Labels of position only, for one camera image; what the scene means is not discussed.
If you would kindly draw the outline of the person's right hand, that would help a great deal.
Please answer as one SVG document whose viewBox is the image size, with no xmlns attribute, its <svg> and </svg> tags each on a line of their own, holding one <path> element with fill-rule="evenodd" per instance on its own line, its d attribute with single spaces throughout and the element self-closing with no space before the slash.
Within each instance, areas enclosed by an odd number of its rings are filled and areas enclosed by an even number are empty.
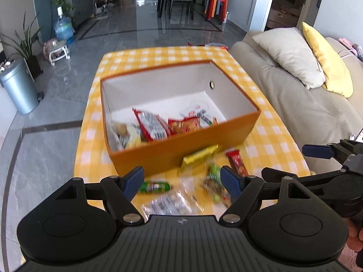
<svg viewBox="0 0 363 272">
<path fill-rule="evenodd" d="M 362 242 L 362 223 L 355 222 L 346 218 L 345 222 L 348 226 L 348 239 L 346 245 L 354 252 L 360 252 L 363 248 Z"/>
</svg>

